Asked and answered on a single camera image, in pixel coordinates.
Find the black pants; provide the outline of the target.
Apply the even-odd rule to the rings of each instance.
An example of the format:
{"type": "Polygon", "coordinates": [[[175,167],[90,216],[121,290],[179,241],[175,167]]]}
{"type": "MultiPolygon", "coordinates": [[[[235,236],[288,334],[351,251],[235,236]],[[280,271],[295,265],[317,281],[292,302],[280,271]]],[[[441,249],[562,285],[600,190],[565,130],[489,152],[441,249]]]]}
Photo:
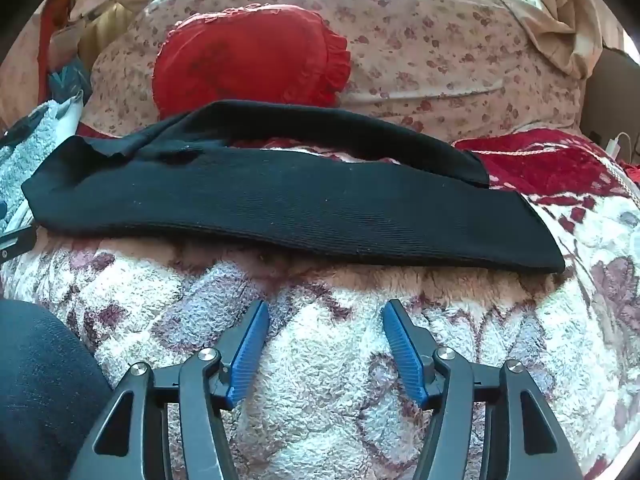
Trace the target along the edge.
{"type": "Polygon", "coordinates": [[[219,101],[120,139],[71,136],[23,184],[68,236],[213,235],[350,262],[560,273],[560,248],[473,154],[367,116],[219,101]]]}

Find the grey fluffy towel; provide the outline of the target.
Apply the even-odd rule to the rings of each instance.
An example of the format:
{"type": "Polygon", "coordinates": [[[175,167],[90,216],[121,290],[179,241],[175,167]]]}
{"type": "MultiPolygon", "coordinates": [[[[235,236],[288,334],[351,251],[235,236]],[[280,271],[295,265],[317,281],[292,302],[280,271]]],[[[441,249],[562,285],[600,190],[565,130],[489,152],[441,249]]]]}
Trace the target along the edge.
{"type": "Polygon", "coordinates": [[[1,135],[1,233],[25,203],[22,184],[67,138],[76,133],[84,92],[63,103],[38,105],[1,135]]]}

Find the red and white plush blanket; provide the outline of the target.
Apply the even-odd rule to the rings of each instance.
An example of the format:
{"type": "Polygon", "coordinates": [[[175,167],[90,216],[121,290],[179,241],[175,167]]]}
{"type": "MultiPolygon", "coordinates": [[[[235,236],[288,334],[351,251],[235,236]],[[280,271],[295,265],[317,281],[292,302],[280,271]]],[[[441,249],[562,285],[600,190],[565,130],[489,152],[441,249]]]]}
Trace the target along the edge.
{"type": "Polygon", "coordinates": [[[1,268],[4,298],[40,304],[110,382],[214,344],[256,299],[270,331],[253,387],[224,418],[244,479],[408,479],[427,412],[398,378],[386,301],[465,359],[523,363],[584,476],[612,479],[639,441],[639,191],[579,136],[464,142],[492,185],[521,192],[566,268],[350,266],[199,240],[70,240],[40,232],[1,268]]]}

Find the red heart-shaped ruffled pillow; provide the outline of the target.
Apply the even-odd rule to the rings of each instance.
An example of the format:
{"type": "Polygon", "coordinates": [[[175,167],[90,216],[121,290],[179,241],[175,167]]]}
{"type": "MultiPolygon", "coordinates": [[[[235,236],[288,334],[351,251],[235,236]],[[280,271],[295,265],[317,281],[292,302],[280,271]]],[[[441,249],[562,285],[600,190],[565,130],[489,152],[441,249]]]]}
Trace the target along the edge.
{"type": "Polygon", "coordinates": [[[350,76],[345,37],[299,6],[244,6],[175,24],[155,60],[160,118],[221,100],[332,107],[350,76]]]}

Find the floral beige quilt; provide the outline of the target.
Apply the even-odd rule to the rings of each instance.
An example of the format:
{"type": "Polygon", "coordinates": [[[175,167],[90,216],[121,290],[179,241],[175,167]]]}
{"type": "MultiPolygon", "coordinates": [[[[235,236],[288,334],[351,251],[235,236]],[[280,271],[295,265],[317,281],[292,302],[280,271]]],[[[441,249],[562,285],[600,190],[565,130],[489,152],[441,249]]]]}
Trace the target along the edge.
{"type": "Polygon", "coordinates": [[[546,60],[500,0],[155,0],[94,63],[85,124],[126,136],[156,122],[152,65],[171,26],[252,3],[316,11],[346,38],[346,110],[445,141],[578,129],[582,84],[546,60]]]}

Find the beige curtain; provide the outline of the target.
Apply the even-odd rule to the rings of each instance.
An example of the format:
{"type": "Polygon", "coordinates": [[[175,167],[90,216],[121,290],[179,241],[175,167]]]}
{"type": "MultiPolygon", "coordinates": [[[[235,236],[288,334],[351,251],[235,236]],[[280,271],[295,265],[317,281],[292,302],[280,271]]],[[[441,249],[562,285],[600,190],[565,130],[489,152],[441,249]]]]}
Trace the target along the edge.
{"type": "Polygon", "coordinates": [[[592,75],[604,48],[620,50],[624,29],[603,0],[501,0],[530,42],[558,70],[592,75]]]}

